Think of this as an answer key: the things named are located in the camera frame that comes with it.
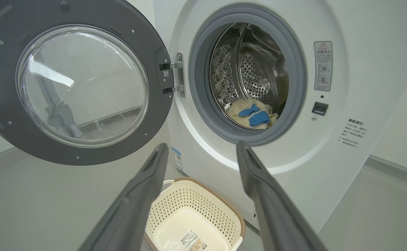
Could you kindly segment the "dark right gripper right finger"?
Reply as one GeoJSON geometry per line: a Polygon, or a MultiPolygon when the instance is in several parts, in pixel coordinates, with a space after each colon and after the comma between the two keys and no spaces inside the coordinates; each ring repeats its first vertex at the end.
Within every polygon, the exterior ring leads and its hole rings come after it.
{"type": "Polygon", "coordinates": [[[238,142],[236,154],[245,193],[254,201],[266,251],[325,251],[326,247],[269,173],[251,146],[238,142]]]}

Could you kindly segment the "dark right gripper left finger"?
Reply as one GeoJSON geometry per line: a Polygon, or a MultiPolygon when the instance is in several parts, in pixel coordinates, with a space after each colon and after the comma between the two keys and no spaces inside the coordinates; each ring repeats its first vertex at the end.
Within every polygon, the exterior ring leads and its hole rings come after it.
{"type": "Polygon", "coordinates": [[[138,251],[152,202],[160,195],[168,163],[161,143],[98,221],[80,251],[138,251]]]}

